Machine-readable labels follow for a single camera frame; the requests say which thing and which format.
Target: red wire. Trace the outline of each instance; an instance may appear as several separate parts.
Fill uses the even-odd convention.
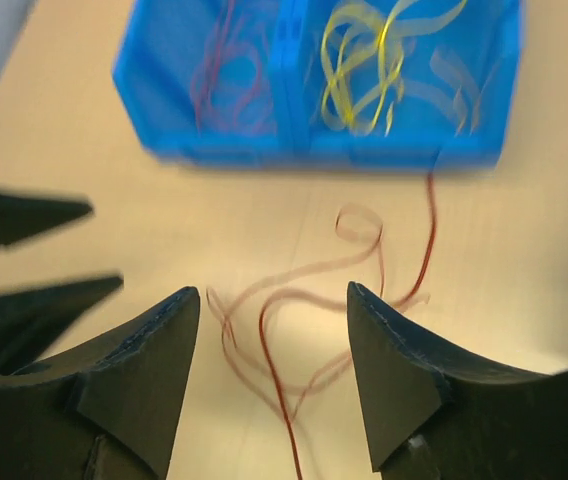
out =
[[[237,0],[229,0],[206,41],[205,55],[191,78],[190,97],[195,111],[195,123],[199,131],[203,124],[220,133],[269,134],[275,132],[272,117],[273,104],[268,82],[264,75],[263,55],[270,46],[266,34],[267,25],[275,23],[276,3],[267,0],[255,4],[242,2],[242,13],[236,15]],[[225,65],[240,58],[248,59],[255,69],[252,84],[244,89],[221,84],[221,71]],[[215,92],[235,90],[231,111],[214,105]],[[247,108],[261,100],[263,111],[246,112]],[[252,123],[242,124],[242,113]]]
[[[429,213],[430,213],[430,234],[429,239],[426,245],[426,250],[424,253],[424,257],[422,260],[422,265],[415,280],[412,288],[409,292],[401,297],[399,300],[392,302],[391,305],[400,310],[405,311],[407,308],[410,308],[415,302],[419,301],[417,296],[420,287],[424,281],[424,277],[426,276],[426,272],[428,270],[428,266],[430,263],[433,246],[435,244],[435,237],[437,234],[437,207],[435,202],[435,192],[434,192],[434,180],[433,175],[429,174],[426,177],[426,190],[427,190],[427,197],[428,197],[428,206],[429,206]],[[382,233],[383,233],[383,225],[379,217],[372,212],[371,210],[366,209],[365,207],[349,205],[344,207],[335,223],[335,231],[337,235],[350,242],[359,241],[361,235],[350,229],[346,229],[341,227],[341,219],[346,214],[354,214],[359,213],[363,218],[369,220],[373,225],[377,225],[377,233],[374,235],[374,241],[369,245],[364,251],[360,252],[359,254],[355,254],[350,257],[344,257],[337,261],[332,262],[317,262],[314,264],[306,265],[303,267],[299,267],[295,270],[272,275],[270,277],[266,277],[262,280],[259,280],[245,289],[231,304],[231,306],[225,310],[222,306],[222,302],[219,299],[219,296],[212,290],[207,289],[207,301],[213,312],[214,316],[218,318],[222,325],[222,347],[224,351],[224,356],[226,361],[228,362],[229,366],[240,379],[240,381],[255,393],[259,398],[261,398],[265,404],[271,408],[275,412],[275,414],[280,417],[286,426],[286,430],[288,433],[289,441],[291,444],[291,453],[293,456],[293,462],[295,465],[295,472],[297,475],[298,480],[303,480],[302,475],[302,468],[297,448],[297,441],[295,439],[295,431],[293,428],[293,423],[297,417],[299,409],[304,401],[304,399],[311,393],[319,393],[324,389],[328,388],[328,386],[332,385],[341,375],[344,374],[352,364],[352,357],[350,352],[345,351],[340,353],[339,355],[335,356],[329,362],[327,362],[324,366],[320,367],[311,377],[309,382],[305,387],[296,387],[286,385],[277,370],[275,362],[272,358],[269,346],[268,346],[268,339],[267,339],[267,328],[268,328],[268,313],[269,308],[281,303],[285,300],[298,300],[304,301],[321,308],[331,310],[331,311],[339,311],[343,312],[346,310],[346,305],[343,302],[336,302],[331,299],[327,299],[313,293],[307,292],[305,290],[294,289],[294,288],[280,288],[271,294],[267,300],[264,302],[262,309],[260,311],[259,316],[259,336],[260,336],[260,344],[262,346],[262,352],[264,354],[264,358],[266,359],[268,369],[264,369],[264,367],[253,359],[250,355],[244,352],[237,343],[237,339],[235,338],[235,333],[233,331],[232,326],[232,315],[237,310],[237,308],[248,298],[252,297],[259,291],[274,286],[274,285],[281,285],[284,283],[288,283],[294,279],[301,278],[304,276],[315,275],[318,273],[325,273],[328,271],[334,271],[340,268],[346,268],[348,266],[355,265],[366,260],[370,257],[373,253],[377,252],[378,261],[380,266],[380,296],[383,296],[384,292],[384,259],[381,250],[381,240],[382,240]],[[277,394],[278,405],[276,405],[264,392],[262,392],[252,381],[246,377],[246,375],[241,371],[235,360],[231,357],[230,352],[228,351],[228,346],[226,343],[226,339],[231,338],[234,349],[240,355],[240,358],[244,360],[251,368],[257,370],[262,374],[270,374],[274,386],[275,391]],[[323,381],[319,386],[317,382],[322,377],[322,375],[334,371],[331,376]],[[299,395],[299,399],[291,411],[288,401],[286,399],[286,393],[293,391],[295,394]]]

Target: wooden table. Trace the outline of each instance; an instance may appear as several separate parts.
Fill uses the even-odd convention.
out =
[[[231,299],[264,275],[352,252],[333,233],[349,201],[383,217],[389,298],[405,291],[428,233],[422,178],[203,172],[160,166],[140,148],[110,76],[130,3],[40,0],[0,82],[0,186],[80,193],[96,208],[88,221],[0,252],[0,287],[112,269],[125,278],[49,353],[186,284]],[[493,173],[437,178],[431,299],[410,316],[490,358],[555,371],[568,366],[568,2],[528,9],[503,158]],[[349,279],[375,286],[375,269],[369,261],[301,284],[340,299]],[[238,320],[256,353],[263,298]],[[279,312],[275,332],[277,362],[298,380],[348,345],[343,316],[301,305]],[[293,478],[283,425],[232,375],[219,337],[203,304],[169,477]],[[301,421],[309,479],[376,478],[352,371],[309,401]]]

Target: yellow wire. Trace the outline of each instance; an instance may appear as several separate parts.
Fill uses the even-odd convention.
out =
[[[379,122],[388,90],[395,88],[396,100],[402,100],[404,90],[400,73],[406,57],[402,39],[409,36],[429,35],[441,30],[455,20],[468,0],[460,0],[455,7],[439,17],[396,20],[403,11],[418,1],[398,0],[386,18],[362,0],[348,1],[333,11],[324,30],[320,47],[320,59],[326,77],[321,114],[329,128],[337,131],[348,128],[352,133],[361,135],[371,133]],[[339,41],[337,29],[342,26],[348,28],[341,37],[337,65],[333,69],[328,44]],[[351,45],[367,33],[373,35],[374,39],[371,42],[360,41]],[[376,55],[378,83],[353,104],[349,85],[350,75]],[[335,114],[329,109],[329,99],[335,107]],[[378,101],[373,118],[368,122],[361,121],[359,116],[362,111],[376,99]],[[393,124],[394,103],[391,102],[386,112],[386,134]]]

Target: blue plastic bin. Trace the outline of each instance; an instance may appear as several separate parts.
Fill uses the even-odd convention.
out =
[[[521,0],[468,0],[450,25],[417,39],[402,69],[402,77],[453,96],[451,86],[432,71],[429,59],[436,49],[454,52],[482,89],[481,121],[473,131],[468,126],[456,131],[432,104],[407,95],[396,104],[390,132],[386,135],[380,125],[367,136],[330,130],[317,111],[326,86],[319,39],[338,0],[280,0],[277,12],[270,12],[270,41],[262,48],[268,95],[245,113],[257,116],[268,103],[272,132],[198,129],[189,85],[227,1],[137,0],[114,79],[142,144],[161,159],[190,159],[223,168],[386,170],[479,168],[497,162],[522,48]],[[238,16],[255,8],[249,0],[235,1]],[[368,0],[384,14],[395,2]],[[437,15],[456,2],[420,0],[399,18]],[[222,74],[230,82],[248,84],[255,70],[250,62],[238,60]],[[363,70],[352,79],[355,95],[370,88],[369,76],[377,76],[374,64],[370,72]],[[472,111],[468,92],[458,95]]]
[[[255,1],[236,0],[231,30],[241,19],[243,28],[238,30],[241,34],[235,43],[259,50],[260,75],[268,84],[269,72],[273,70],[269,66],[270,49],[275,47],[264,46],[262,37],[272,41],[280,3],[286,4],[287,0],[258,2],[261,10],[255,8]],[[256,133],[249,128],[229,131],[216,129],[214,125],[198,128],[191,95],[193,77],[198,69],[202,70],[207,51],[215,50],[207,50],[207,42],[227,6],[228,0],[137,0],[135,3],[113,78],[141,143],[160,158],[188,157],[211,165],[256,166],[257,152],[270,157],[282,150],[277,125],[284,124],[285,129],[288,119],[276,119],[274,109],[269,119],[274,125],[272,132]],[[243,38],[249,30],[247,24],[254,21],[256,15],[261,15],[264,35]],[[256,76],[255,65],[239,57],[225,65],[220,75],[232,88],[247,87]],[[229,102],[236,102],[238,98],[233,94],[226,97],[214,98],[213,103],[228,107]],[[252,102],[251,108],[243,112],[245,118],[240,127],[261,115],[269,102],[272,102],[271,94]],[[219,115],[221,120],[229,116]]]

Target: table surface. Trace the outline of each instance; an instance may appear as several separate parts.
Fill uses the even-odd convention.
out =
[[[428,234],[423,178],[220,173],[162,166],[144,152],[111,81],[131,2],[39,0],[0,82],[0,186],[78,193],[94,218],[0,251],[0,288],[119,270],[124,289],[78,321],[48,354],[70,348],[190,284],[228,300],[267,274],[353,252],[334,235],[358,202],[386,225],[389,299],[419,267]],[[494,172],[436,178],[439,231],[415,321],[487,357],[539,371],[568,367],[568,2],[528,3],[510,134]],[[374,261],[301,284],[343,299],[375,286]],[[240,312],[259,353],[256,311]],[[343,315],[290,305],[274,355],[302,381],[347,348]],[[291,479],[280,421],[232,375],[204,303],[170,479]],[[262,387],[271,394],[270,383]],[[309,400],[300,420],[309,479],[366,479],[352,370]]]

